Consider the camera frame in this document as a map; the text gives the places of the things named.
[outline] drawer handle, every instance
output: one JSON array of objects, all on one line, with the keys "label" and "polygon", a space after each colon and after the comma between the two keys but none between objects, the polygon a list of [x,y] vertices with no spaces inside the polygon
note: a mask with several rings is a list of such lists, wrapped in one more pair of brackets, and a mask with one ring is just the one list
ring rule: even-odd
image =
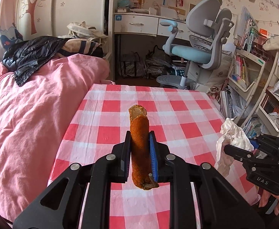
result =
[{"label": "drawer handle", "polygon": [[143,26],[144,24],[142,23],[129,23],[130,25],[134,25],[134,26]]}]

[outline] floor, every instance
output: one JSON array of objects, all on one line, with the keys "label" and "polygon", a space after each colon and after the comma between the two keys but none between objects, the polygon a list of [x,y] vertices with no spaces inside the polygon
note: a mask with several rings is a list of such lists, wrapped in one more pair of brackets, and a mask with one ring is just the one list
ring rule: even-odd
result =
[{"label": "floor", "polygon": [[117,85],[160,87],[160,84],[157,83],[156,79],[145,79],[142,77],[139,78],[119,77],[117,78],[115,83]]}]

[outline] blue gripper pad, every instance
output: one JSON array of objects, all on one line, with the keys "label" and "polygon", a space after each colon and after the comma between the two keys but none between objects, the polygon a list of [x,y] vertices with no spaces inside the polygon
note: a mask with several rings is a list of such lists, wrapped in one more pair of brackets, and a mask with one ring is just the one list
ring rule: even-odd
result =
[{"label": "blue gripper pad", "polygon": [[155,182],[158,180],[158,167],[157,167],[157,156],[154,149],[154,143],[152,139],[152,134],[149,133],[149,144],[150,144],[150,159],[151,159],[151,169],[152,176]]},{"label": "blue gripper pad", "polygon": [[250,140],[250,143],[253,145],[254,149],[257,149],[259,147],[258,143],[253,140],[253,139],[249,139]]}]

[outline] red and white checkered tablecloth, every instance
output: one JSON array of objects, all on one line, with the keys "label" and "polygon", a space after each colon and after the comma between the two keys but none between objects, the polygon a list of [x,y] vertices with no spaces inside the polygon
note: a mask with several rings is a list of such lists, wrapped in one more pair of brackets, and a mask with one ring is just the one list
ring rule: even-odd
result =
[{"label": "red and white checkered tablecloth", "polygon": [[[150,130],[158,142],[186,162],[215,164],[216,141],[223,116],[205,93],[124,85],[94,84],[83,99],[59,147],[49,183],[71,163],[91,164],[125,140],[129,130],[129,107],[142,105],[148,112]],[[128,182],[111,186],[111,229],[168,229],[169,183],[148,191]],[[255,186],[246,180],[241,163],[235,161],[226,178],[251,204],[257,200]]]}]

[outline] pink blanket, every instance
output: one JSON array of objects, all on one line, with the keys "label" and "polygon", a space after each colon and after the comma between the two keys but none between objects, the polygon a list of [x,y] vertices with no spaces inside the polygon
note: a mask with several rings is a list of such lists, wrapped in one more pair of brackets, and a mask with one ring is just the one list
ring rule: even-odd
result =
[{"label": "pink blanket", "polygon": [[73,55],[43,65],[18,87],[0,64],[0,214],[14,221],[47,186],[57,150],[106,60]]}]

